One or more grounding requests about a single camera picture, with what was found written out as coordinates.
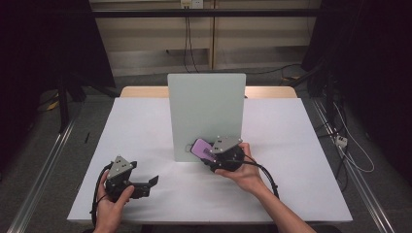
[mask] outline metal bracket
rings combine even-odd
[[[218,136],[218,139],[215,141],[215,144],[212,146],[211,153],[223,153],[227,150],[234,148],[235,146],[242,143],[243,140],[240,138],[234,137],[221,137]]]
[[[129,170],[132,170],[133,168],[134,167],[131,163],[127,162],[123,157],[118,155],[107,177],[108,179],[115,178],[116,176],[120,174],[123,174]]]

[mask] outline electrical outlet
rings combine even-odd
[[[342,149],[344,149],[348,145],[348,139],[342,136],[337,136],[335,139],[335,144],[337,146],[340,146]]]
[[[203,9],[203,0],[191,0],[193,9]]]
[[[191,0],[181,0],[182,9],[191,9]]]

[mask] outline white table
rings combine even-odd
[[[306,221],[352,220],[300,99],[247,99],[243,120],[242,138],[251,144],[257,162],[272,174],[285,204]],[[258,200],[233,181],[211,173],[201,162],[174,161],[167,98],[115,101],[69,220],[90,221],[98,174],[118,154],[138,162],[132,182],[159,175],[150,197],[125,206],[125,221],[271,222]]]

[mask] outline metal rail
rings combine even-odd
[[[54,146],[52,147],[51,152],[49,153],[49,156],[45,162],[45,165],[40,171],[36,181],[31,186],[30,191],[27,194],[23,204],[20,206],[20,209],[18,210],[15,219],[12,222],[12,225],[7,231],[8,233],[22,233],[25,231],[28,222],[31,219],[31,216],[33,215],[36,206],[42,197],[54,166],[57,163],[61,152],[63,151],[64,145],[66,144],[70,133],[72,132],[75,120],[81,111],[82,105],[83,103],[77,106],[78,108],[75,110],[75,113],[69,121],[69,124],[67,125],[65,130],[62,133],[58,134]]]
[[[322,103],[318,102],[317,100],[313,100],[313,104],[315,106],[316,111],[318,112],[319,117],[321,118],[323,124],[326,126],[327,133],[332,133],[331,126],[327,123],[327,119],[325,116],[325,107]],[[339,156],[343,159],[344,151],[337,147],[339,151]],[[354,182],[355,187],[357,188],[363,203],[365,204],[366,208],[369,210],[370,215],[372,216],[373,220],[375,221],[376,226],[378,227],[379,231],[382,233],[395,233],[394,228],[391,225],[391,222],[385,213],[385,210],[382,208],[381,204],[379,203],[378,199],[372,192],[372,189],[367,184],[366,180],[364,179],[361,171],[354,168],[347,159],[344,160],[345,167],[347,168],[348,174],[351,177],[351,180]]]
[[[93,10],[59,11],[38,9],[44,17],[338,17],[343,9],[168,9],[168,10]]]

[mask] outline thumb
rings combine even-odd
[[[130,198],[130,196],[133,194],[134,191],[134,186],[130,185],[129,187],[127,187],[123,193],[121,194],[119,200],[116,202],[116,204],[119,204],[121,206],[124,206],[124,204],[126,204],[126,202],[128,201],[128,199]]]

